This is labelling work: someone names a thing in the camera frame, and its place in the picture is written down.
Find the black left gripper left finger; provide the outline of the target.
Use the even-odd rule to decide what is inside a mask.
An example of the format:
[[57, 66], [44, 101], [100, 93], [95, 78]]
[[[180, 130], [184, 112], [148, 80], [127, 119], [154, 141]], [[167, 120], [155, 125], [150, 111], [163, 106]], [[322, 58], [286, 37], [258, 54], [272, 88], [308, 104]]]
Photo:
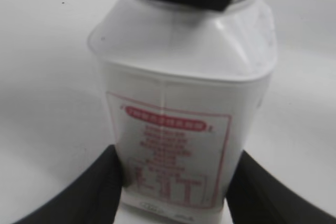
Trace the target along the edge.
[[114, 223], [122, 184], [121, 164], [110, 145], [70, 186], [17, 223]]

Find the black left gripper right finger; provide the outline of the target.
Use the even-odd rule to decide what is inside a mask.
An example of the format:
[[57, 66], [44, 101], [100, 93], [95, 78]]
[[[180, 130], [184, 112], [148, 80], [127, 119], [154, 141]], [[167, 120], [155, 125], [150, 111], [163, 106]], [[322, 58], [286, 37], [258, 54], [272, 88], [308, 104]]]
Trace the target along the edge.
[[335, 223], [242, 152], [225, 196], [233, 223]]

